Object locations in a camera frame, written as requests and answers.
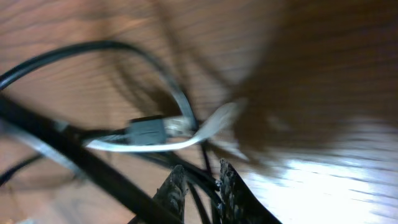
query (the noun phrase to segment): white wire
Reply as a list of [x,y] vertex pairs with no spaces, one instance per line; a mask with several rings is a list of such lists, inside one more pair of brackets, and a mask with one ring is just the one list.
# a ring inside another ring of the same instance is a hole
[[227,103],[218,108],[218,110],[207,119],[199,131],[187,141],[150,146],[130,146],[93,140],[86,147],[111,152],[165,152],[183,149],[208,139],[222,129],[228,127],[233,123],[238,114],[240,114],[241,107],[242,105],[240,103]]

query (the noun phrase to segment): wooden surface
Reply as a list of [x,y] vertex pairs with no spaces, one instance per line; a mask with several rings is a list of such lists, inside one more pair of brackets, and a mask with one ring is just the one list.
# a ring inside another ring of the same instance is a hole
[[[2,0],[0,10],[0,72],[84,40],[138,43],[171,67],[200,118],[248,100],[233,128],[240,157],[215,155],[283,223],[398,223],[397,1]],[[98,52],[42,68],[6,93],[84,128],[120,128],[176,112],[160,86],[141,59]],[[31,153],[3,137],[0,169]],[[194,149],[181,154],[201,164]],[[169,172],[123,155],[110,163],[150,195]],[[21,172],[0,189],[0,223],[133,216],[69,178],[50,161]],[[185,209],[186,223],[200,222],[189,196]]]

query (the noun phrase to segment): wood grain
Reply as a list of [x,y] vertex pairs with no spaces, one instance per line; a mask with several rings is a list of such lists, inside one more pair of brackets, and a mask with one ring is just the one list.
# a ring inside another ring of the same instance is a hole
[[[175,73],[201,119],[248,100],[234,138],[224,136],[239,147],[215,149],[214,170],[217,158],[231,161],[283,223],[398,223],[397,16],[398,2],[376,0],[2,0],[0,72],[81,41],[138,43]],[[57,62],[6,90],[83,128],[174,114],[166,92],[144,61],[115,52]],[[0,144],[2,169],[31,153]],[[194,149],[180,154],[201,165]],[[123,155],[110,163],[150,195],[168,174]],[[131,219],[90,184],[21,187],[69,174],[52,162],[22,171],[0,190],[0,223]],[[185,221],[199,223],[190,197],[185,209]]]

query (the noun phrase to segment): black connector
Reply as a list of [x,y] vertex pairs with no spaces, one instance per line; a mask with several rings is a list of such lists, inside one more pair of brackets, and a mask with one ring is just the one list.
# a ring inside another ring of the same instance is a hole
[[148,146],[165,144],[167,140],[163,119],[161,116],[150,116],[133,119],[127,128],[130,144]]

